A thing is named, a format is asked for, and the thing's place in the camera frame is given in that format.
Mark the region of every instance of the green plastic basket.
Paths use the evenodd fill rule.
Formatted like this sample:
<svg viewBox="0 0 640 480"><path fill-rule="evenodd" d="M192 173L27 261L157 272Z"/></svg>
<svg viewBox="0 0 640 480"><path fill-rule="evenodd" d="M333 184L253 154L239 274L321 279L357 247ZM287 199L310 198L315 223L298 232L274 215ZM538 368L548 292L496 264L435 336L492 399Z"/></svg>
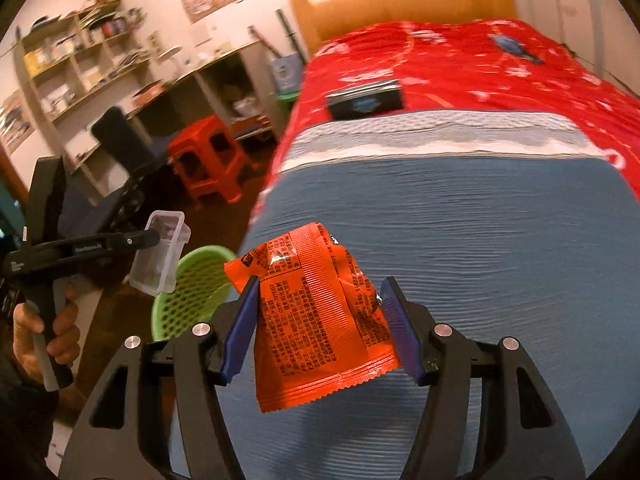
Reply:
<svg viewBox="0 0 640 480"><path fill-rule="evenodd" d="M208 320L224 303L231 287L224 264L235 259L226 247L201 247L180 259L177 283L170 294L156 297L151 312L154 341L179 336L188 327Z"/></svg>

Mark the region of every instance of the bookshelf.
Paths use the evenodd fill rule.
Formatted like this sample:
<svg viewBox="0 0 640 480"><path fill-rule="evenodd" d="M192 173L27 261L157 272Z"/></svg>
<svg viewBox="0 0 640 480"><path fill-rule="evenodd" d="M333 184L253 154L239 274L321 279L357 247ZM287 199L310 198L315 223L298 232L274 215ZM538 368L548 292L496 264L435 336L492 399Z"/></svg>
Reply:
<svg viewBox="0 0 640 480"><path fill-rule="evenodd" d="M135 93L154 80L148 51L129 29L120 0L49 20L25 36L18 30L13 54L34 126L67 171L84 178L82 187L88 184L96 200L106 196L109 179L102 177L115 161L89 126L118 104L108 102L114 95L126 98L123 91Z"/></svg>

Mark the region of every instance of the silver bolt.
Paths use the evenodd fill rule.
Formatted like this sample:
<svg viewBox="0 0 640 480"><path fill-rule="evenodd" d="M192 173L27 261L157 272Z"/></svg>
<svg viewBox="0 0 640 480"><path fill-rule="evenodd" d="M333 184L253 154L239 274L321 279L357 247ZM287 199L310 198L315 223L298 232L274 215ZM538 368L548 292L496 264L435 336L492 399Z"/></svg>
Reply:
<svg viewBox="0 0 640 480"><path fill-rule="evenodd" d="M433 331L440 337L449 337L453 334L453 329L449 325L444 324L436 325Z"/></svg>
<svg viewBox="0 0 640 480"><path fill-rule="evenodd" d="M130 335L124 340L124 346L129 349L137 348L142 341L137 335Z"/></svg>
<svg viewBox="0 0 640 480"><path fill-rule="evenodd" d="M507 350L517 350L520 347L518 340L513 337L505 337L502 344Z"/></svg>
<svg viewBox="0 0 640 480"><path fill-rule="evenodd" d="M211 327L206 323L198 323L191 329L193 335L203 336L211 332Z"/></svg>

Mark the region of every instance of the transparent plastic box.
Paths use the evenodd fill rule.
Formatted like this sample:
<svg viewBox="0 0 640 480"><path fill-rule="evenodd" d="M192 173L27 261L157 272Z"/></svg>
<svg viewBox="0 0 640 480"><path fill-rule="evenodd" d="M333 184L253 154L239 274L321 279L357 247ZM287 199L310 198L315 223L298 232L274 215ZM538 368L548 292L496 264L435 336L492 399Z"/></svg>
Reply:
<svg viewBox="0 0 640 480"><path fill-rule="evenodd" d="M133 259L129 284L150 296L175 290L175 273L182 249L191 238L182 211L154 211L146 229L155 229L160 241L155 247L138 251Z"/></svg>

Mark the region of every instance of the orange snack packet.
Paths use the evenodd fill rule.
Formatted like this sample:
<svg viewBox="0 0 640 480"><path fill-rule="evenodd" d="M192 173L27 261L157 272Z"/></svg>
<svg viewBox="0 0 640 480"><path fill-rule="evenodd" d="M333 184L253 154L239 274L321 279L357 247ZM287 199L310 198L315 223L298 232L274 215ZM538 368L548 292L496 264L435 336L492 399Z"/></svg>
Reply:
<svg viewBox="0 0 640 480"><path fill-rule="evenodd" d="M292 408L399 366L376 291L319 223L225 264L238 291L260 278L255 389L263 413Z"/></svg>

